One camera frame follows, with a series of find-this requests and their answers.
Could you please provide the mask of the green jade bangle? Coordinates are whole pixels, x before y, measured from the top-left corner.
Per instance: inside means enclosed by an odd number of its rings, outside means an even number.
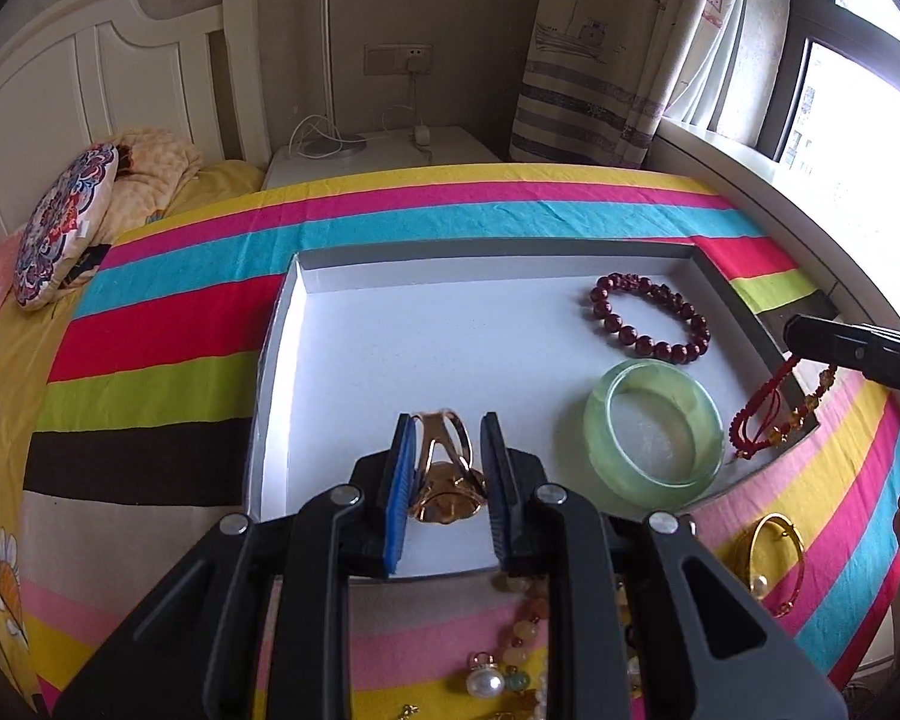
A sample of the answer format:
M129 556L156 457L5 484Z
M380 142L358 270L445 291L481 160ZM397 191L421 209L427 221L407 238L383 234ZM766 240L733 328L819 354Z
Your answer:
M647 511L689 504L724 465L724 422L709 392L651 359L620 362L595 383L583 440L601 481Z

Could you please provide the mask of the white bed headboard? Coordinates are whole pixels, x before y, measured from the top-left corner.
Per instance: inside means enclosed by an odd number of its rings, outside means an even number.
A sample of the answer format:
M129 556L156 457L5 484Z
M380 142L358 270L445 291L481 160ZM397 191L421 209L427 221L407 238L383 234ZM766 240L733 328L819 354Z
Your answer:
M265 167L258 0L154 20L139 0L59 0L0 49L0 242L84 148L166 128L210 163Z

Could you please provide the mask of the window frame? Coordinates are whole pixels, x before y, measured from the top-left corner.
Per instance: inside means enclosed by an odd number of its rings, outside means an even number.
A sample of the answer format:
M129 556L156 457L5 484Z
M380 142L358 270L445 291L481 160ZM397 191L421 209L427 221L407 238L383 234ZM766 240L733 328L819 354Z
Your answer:
M828 52L900 93L900 0L740 0L704 127L780 160L809 66Z

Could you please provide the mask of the grey cardboard tray box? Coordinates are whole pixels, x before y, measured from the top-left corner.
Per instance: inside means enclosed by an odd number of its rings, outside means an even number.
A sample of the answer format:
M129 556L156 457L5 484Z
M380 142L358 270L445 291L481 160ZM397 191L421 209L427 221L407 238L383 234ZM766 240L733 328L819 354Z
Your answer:
M468 429L496 413L505 442L549 481L608 514L616 494L587 452L583 408L624 351L590 312L590 289L634 273L683 294L710 325L689 366L731 418L784 362L782 345L701 250L569 239L398 242L292 257L258 366L245 502L294 514L386 449L401 415L452 410Z

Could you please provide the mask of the floral round cushion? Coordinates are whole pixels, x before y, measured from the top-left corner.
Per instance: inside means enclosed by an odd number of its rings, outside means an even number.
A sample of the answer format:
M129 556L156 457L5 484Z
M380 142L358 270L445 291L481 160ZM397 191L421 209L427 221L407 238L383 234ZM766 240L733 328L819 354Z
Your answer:
M109 210L118 163L113 143L92 145L41 195L23 228L14 265L14 298L23 310L50 302L91 245Z

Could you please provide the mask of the white bedside table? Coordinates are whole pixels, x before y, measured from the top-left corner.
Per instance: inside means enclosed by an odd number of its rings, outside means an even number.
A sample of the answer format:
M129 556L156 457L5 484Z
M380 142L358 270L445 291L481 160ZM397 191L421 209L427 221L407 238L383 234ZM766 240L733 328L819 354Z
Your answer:
M429 128L427 145L414 145L413 137L414 128L380 130L365 135L363 149L336 151L326 156L305 156L299 145L284 146L272 156L263 187L278 188L407 167L497 163L499 160L463 127Z

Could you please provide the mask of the beige fluffy blanket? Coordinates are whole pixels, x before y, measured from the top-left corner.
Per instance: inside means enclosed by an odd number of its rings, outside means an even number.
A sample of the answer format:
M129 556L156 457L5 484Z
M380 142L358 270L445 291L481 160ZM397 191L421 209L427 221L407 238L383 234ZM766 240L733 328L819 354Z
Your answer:
M203 165L193 143L165 128L128 128L112 135L110 143L118 151L118 167L96 244L113 244L126 232L159 220Z

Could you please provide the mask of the striped patterned curtain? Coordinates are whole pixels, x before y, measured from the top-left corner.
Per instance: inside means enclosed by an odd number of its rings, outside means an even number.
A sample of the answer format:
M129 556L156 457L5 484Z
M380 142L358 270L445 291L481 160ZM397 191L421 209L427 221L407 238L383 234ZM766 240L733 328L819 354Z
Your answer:
M539 0L517 161L639 167L665 119L754 145L790 0Z

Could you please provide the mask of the white standing lamp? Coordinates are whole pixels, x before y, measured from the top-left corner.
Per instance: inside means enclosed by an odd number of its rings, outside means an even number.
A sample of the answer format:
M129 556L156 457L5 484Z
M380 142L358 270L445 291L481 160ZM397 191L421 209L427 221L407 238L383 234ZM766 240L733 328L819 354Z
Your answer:
M307 160L333 160L361 153L367 140L359 133L344 133L336 117L334 96L333 25L331 0L320 0L320 57L322 57L323 114L312 124L312 133L305 135L301 153Z

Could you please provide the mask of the striped colourful tablecloth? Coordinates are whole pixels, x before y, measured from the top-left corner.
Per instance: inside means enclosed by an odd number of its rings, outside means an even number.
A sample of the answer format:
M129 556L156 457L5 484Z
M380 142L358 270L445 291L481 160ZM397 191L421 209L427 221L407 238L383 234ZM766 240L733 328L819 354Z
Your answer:
M759 319L816 310L820 291L767 232L699 182L609 167L418 167L256 193L210 190L107 255L56 351L30 439L22 601L43 704L240 497L256 358L290 259L363 242L610 238L690 242ZM900 409L847 374L821 431L697 511L728 556L749 524L790 515L795 569L764 539L770 600L800 585L784 628L845 684L900 582L891 518Z

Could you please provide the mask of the wall power socket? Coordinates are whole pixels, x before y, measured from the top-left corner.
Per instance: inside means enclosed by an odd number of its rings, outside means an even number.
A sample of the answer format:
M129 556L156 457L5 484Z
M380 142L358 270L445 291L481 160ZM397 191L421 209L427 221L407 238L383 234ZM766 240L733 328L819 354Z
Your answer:
M367 44L364 73L367 76L429 75L434 62L430 44Z

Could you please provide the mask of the gold bangle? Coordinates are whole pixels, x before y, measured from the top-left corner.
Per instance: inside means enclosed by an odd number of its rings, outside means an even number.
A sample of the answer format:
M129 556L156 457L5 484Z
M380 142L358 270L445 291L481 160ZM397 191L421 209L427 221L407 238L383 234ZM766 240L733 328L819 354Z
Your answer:
M738 536L731 567L754 598L781 619L797 606L805 583L802 535L784 514L766 514Z

